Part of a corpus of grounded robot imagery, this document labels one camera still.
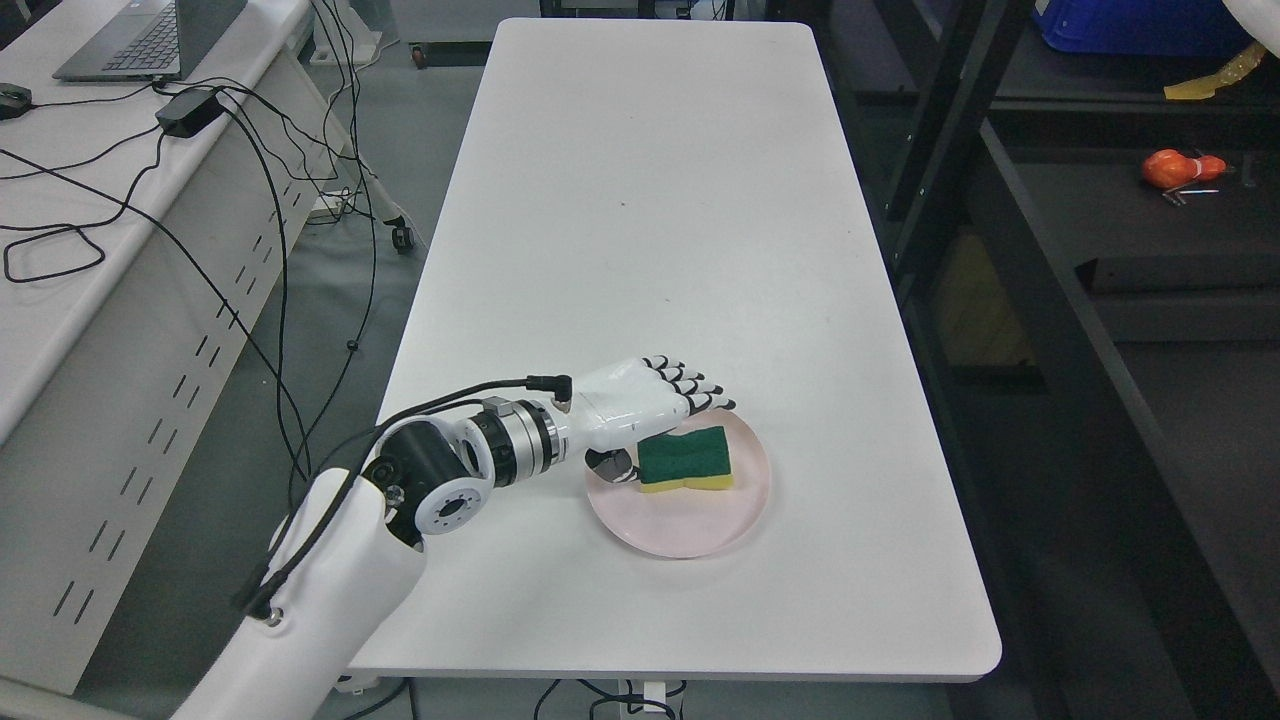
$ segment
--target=robot finger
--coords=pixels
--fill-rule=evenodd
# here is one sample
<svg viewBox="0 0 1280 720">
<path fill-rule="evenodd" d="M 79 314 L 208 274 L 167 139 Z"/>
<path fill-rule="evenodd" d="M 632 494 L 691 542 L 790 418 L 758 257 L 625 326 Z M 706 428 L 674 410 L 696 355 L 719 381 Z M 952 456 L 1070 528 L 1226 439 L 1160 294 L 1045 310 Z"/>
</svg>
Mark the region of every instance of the robot finger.
<svg viewBox="0 0 1280 720">
<path fill-rule="evenodd" d="M 698 395 L 686 395 L 685 400 L 689 401 L 690 415 L 696 415 L 703 410 L 710 410 L 713 407 L 723 407 L 724 410 L 737 407 L 737 404 L 724 397 L 723 393 L 712 395 L 709 392 L 701 392 Z"/>
<path fill-rule="evenodd" d="M 696 380 L 675 380 L 671 383 L 671 386 L 675 387 L 676 392 L 678 392 L 680 395 L 698 395 L 700 392 L 719 395 L 724 392 L 724 388 L 722 388 L 718 384 L 707 382 L 705 378 Z"/>
<path fill-rule="evenodd" d="M 684 368 L 685 364 L 680 360 L 672 360 L 666 355 L 650 355 L 648 357 L 641 357 L 641 363 L 648 365 L 653 370 L 662 370 L 663 368 Z"/>
<path fill-rule="evenodd" d="M 657 373 L 659 375 L 662 375 L 662 379 L 664 379 L 667 382 L 672 382 L 672 380 L 701 380 L 701 379 L 707 378 L 707 375 L 704 375 L 704 374 L 701 374 L 701 373 L 699 373 L 696 370 L 691 370 L 691 369 L 689 369 L 689 368 L 686 368 L 684 365 L 680 365 L 678 368 L 663 368 L 660 370 L 657 370 Z"/>
</svg>

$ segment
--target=laptop keyboard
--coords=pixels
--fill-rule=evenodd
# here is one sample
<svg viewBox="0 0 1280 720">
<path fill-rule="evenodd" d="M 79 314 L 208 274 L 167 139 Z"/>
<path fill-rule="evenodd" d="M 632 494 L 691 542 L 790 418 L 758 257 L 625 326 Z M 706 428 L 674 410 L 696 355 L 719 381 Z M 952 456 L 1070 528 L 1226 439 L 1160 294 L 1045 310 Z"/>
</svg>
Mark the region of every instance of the laptop keyboard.
<svg viewBox="0 0 1280 720">
<path fill-rule="evenodd" d="M 169 3 L 155 23 L 128 47 L 120 50 L 104 70 L 159 70 L 178 56 L 178 8 Z"/>
</svg>

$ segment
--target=white desk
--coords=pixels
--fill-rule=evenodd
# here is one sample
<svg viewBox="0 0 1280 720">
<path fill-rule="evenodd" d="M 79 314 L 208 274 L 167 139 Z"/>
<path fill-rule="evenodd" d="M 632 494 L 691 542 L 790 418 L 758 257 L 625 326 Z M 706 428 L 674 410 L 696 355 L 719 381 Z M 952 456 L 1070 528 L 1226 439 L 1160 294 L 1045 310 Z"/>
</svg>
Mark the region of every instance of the white desk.
<svg viewBox="0 0 1280 720">
<path fill-rule="evenodd" d="M 49 77 L 120 3 L 64 0 L 0 53 L 0 77 L 36 102 L 115 97 L 136 85 L 67 85 Z M 189 79 L 229 76 L 317 133 L 321 97 L 285 38 L 302 0 L 251 0 Z M 92 156 L 155 123 L 166 100 L 36 109 L 0 123 L 0 146 L 46 165 Z M 268 147 L 294 163 L 274 115 L 250 102 Z M 191 140 L 166 138 L 163 164 L 134 204 L 169 225 L 252 327 L 282 255 L 274 206 L 243 135 L 221 118 Z M 155 136 L 69 172 L 123 195 L 151 161 Z M 324 150 L 307 163 L 323 172 Z M 315 199 L 270 161 L 289 242 Z M 0 176 L 29 168 L 0 159 Z M 0 181 L 6 224 L 84 222 L 115 206 L 58 179 Z M 29 233 L 0 232 L 0 242 Z M 236 363 L 243 336 L 164 236 L 125 213 L 91 231 L 106 260 L 32 284 L 0 281 L 0 676 L 70 692 L 106 626 L 169 492 Z M 74 243 L 15 254 L 36 274 L 83 258 Z"/>
<path fill-rule="evenodd" d="M 739 401 L 759 524 L 666 561 L 581 464 L 494 493 L 352 662 L 384 675 L 972 680 L 1000 638 L 818 53 L 768 23 L 502 24 L 383 415 L 666 352 Z"/>
</svg>

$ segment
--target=yellow sponge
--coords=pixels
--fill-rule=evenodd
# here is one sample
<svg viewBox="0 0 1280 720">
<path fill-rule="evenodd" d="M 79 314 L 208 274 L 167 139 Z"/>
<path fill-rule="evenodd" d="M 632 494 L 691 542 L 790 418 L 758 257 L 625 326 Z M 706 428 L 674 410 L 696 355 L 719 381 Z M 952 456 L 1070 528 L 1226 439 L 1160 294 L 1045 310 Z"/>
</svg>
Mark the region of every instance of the yellow sponge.
<svg viewBox="0 0 1280 720">
<path fill-rule="evenodd" d="M 636 446 L 640 492 L 728 489 L 733 471 L 724 428 L 716 425 L 682 436 L 657 436 Z"/>
</svg>

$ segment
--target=pink plate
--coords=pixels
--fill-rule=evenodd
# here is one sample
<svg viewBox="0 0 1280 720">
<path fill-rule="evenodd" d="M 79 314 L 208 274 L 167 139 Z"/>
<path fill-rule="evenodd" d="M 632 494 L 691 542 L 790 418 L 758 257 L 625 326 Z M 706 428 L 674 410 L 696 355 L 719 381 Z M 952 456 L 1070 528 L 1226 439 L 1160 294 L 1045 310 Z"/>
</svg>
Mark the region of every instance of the pink plate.
<svg viewBox="0 0 1280 720">
<path fill-rule="evenodd" d="M 724 427 L 732 488 L 643 493 L 637 483 L 605 483 L 588 470 L 586 496 L 604 527 L 637 550 L 678 559 L 710 555 L 742 537 L 769 500 L 769 459 L 751 428 L 728 410 L 700 413 L 673 432 L 714 425 Z M 627 450 L 635 459 L 635 447 Z"/>
</svg>

